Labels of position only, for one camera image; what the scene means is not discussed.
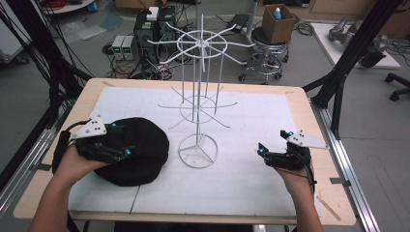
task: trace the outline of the power supply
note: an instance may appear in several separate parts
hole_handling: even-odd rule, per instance
[[[136,42],[134,36],[126,36],[122,44],[124,60],[133,60],[136,58]]]
[[[142,45],[142,48],[154,47],[153,44],[147,41],[157,42],[158,38],[158,23],[156,21],[147,20],[147,14],[140,12],[136,16],[135,25],[133,27],[133,34],[138,44]]]
[[[175,27],[175,7],[170,6],[167,8],[160,8],[160,15],[158,17],[158,23],[160,27],[160,38],[161,41],[166,42],[166,41],[175,41],[176,40],[176,35],[175,31],[171,29],[166,23],[169,25]],[[170,51],[175,51],[176,50],[176,44],[163,44],[165,46],[169,46]]]
[[[124,60],[124,55],[122,51],[122,45],[125,36],[117,36],[115,37],[114,43],[112,43],[112,51],[114,52],[115,59],[117,60]]]

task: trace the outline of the table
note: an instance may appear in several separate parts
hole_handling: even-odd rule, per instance
[[[261,86],[244,84],[221,84],[224,92],[276,94],[282,95],[288,102],[295,127],[304,129],[311,135],[323,139],[319,126],[310,108],[308,98],[302,88]],[[149,80],[123,80],[95,78],[88,81],[78,101],[73,107],[63,125],[69,125],[88,118],[100,92],[104,87],[132,87],[143,89],[169,90],[170,86],[178,88],[181,82],[176,81],[149,81]],[[217,84],[210,84],[210,90],[216,90]],[[49,152],[45,155],[43,163],[51,164],[52,151],[56,141],[53,142]],[[325,225],[352,225],[356,222],[350,202],[342,185],[331,184],[330,178],[338,177],[329,151],[310,149],[313,159],[317,202],[321,208],[320,218]],[[41,195],[46,184],[51,178],[51,171],[38,170],[31,183],[23,193],[15,207],[15,217],[32,218],[37,209]],[[72,212],[74,219],[91,220],[141,220],[141,221],[168,221],[168,222],[212,222],[212,223],[246,223],[246,224],[294,224],[295,217],[271,216],[220,216],[200,214],[129,214],[129,213],[104,213],[104,212]]]
[[[344,49],[346,48],[346,45],[342,45],[339,41],[332,42],[329,40],[329,31],[334,28],[336,24],[311,23],[311,26],[314,28],[315,37],[322,45],[332,64],[335,65],[338,59],[340,59],[341,54],[344,52]],[[390,70],[400,68],[400,64],[387,51],[384,51],[383,55],[385,55],[386,57],[379,61],[374,67],[372,67],[373,69]],[[359,63],[356,64],[355,68],[365,69]]]

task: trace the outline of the cardboard box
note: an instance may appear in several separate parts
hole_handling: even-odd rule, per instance
[[[281,20],[276,20],[272,16],[276,8],[280,8]],[[295,23],[295,16],[289,12],[285,5],[272,4],[265,6],[262,18],[262,31],[272,44],[290,42]]]
[[[121,10],[142,10],[157,6],[158,0],[115,0],[115,7]]]
[[[404,1],[381,29],[389,39],[410,38],[410,1]]]

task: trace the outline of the stool wheel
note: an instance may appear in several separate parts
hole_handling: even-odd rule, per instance
[[[282,61],[283,61],[284,63],[286,63],[287,60],[289,60],[289,56],[288,56],[288,55],[285,55],[285,56],[283,57]]]
[[[268,61],[268,69],[270,69],[270,70],[272,70],[273,68],[274,68],[274,65],[277,63],[277,61],[274,59],[274,60],[269,60]]]
[[[388,82],[388,83],[390,83],[390,82],[394,81],[394,79],[393,79],[391,76],[388,75],[388,76],[386,77],[385,81]]]
[[[246,77],[247,77],[247,75],[246,75],[245,73],[242,73],[242,74],[238,77],[238,79],[239,79],[239,81],[244,82],[244,80],[246,79]]]
[[[281,79],[281,73],[276,73],[274,75],[274,79]]]

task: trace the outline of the black metal post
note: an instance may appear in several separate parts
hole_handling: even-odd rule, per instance
[[[335,95],[331,129],[337,139],[340,139],[338,129],[344,81],[401,2],[402,0],[376,1],[335,67],[327,75],[303,87],[307,92],[322,85],[319,93],[311,99],[313,104],[321,108],[327,108],[329,100]]]

